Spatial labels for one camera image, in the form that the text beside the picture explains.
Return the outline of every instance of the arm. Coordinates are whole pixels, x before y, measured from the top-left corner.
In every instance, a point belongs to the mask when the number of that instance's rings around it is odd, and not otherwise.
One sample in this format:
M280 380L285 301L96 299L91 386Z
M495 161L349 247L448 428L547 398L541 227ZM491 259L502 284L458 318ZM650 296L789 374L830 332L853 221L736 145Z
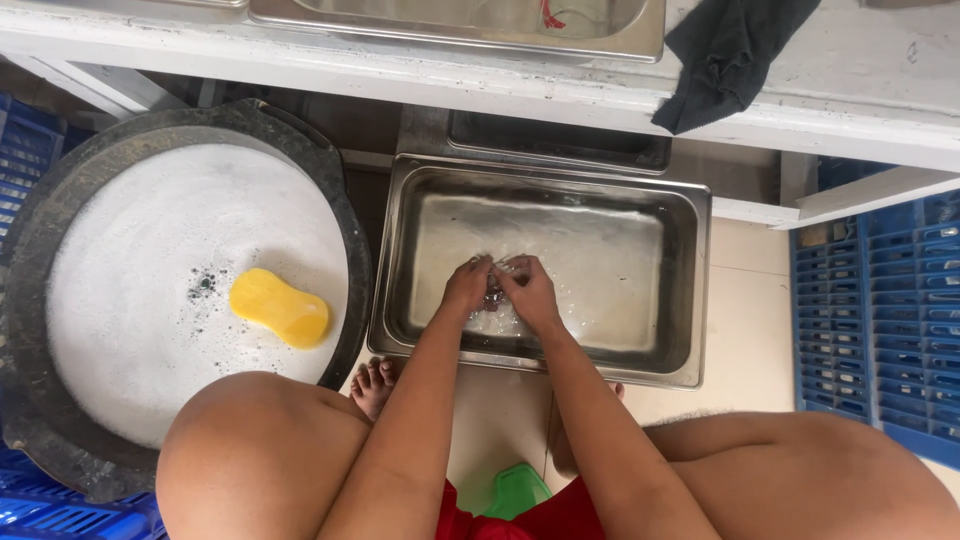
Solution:
M520 286L494 268L517 314L540 339L570 447L611 540L719 540L686 485L611 392L564 327L553 282L535 257Z
M433 538L450 457L460 337L483 299L491 265L489 257L469 261L447 282L319 540Z

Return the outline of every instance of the soap foam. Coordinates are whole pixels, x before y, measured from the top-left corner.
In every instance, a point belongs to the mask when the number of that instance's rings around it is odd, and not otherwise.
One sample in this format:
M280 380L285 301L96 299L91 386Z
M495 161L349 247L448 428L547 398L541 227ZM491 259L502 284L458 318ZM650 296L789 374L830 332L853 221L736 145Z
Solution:
M297 351L228 305L266 268L330 307L320 347ZM47 285L60 378L98 423L159 448L198 390L251 370L316 383L340 339L347 253L321 191L296 166L227 144L132 166L84 206Z

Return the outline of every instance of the stainless steel sink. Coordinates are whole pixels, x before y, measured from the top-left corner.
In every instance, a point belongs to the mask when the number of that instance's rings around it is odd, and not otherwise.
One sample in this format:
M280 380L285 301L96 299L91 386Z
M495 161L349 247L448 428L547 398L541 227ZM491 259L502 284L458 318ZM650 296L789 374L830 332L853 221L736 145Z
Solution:
M394 163L368 343L409 355L444 283L472 255L527 253L553 276L564 323L608 380L702 381L709 191L613 172L459 158ZM544 371L509 305L474 314L465 363Z
M665 0L250 0L261 24L421 46L654 62Z

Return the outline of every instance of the black cloth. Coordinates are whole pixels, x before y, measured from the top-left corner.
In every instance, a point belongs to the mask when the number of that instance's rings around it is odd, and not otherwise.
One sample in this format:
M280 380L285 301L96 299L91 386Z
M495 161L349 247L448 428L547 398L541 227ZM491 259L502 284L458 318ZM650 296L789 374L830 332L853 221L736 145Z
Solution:
M684 68L651 120L673 135L743 112L820 0L703 0L664 41Z

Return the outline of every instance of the foot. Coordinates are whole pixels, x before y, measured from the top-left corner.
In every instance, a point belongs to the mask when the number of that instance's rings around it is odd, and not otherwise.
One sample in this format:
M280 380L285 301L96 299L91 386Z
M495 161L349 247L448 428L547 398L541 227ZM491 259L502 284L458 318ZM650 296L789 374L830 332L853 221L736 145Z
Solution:
M616 399L622 403L623 395L626 393L623 384L620 382L608 382L607 385L610 387L610 390L616 394ZM563 419L561 419L560 423L560 432L557 433L557 438L554 439L554 441L553 448L551 449L553 451L553 468L565 479L577 478L577 475L580 474L580 468L577 467L577 462L573 458L573 449L570 448L570 439L566 437Z
M396 363L392 360L374 358L370 365L360 364L360 369L350 383L350 397L360 410L375 422L387 404L396 385Z

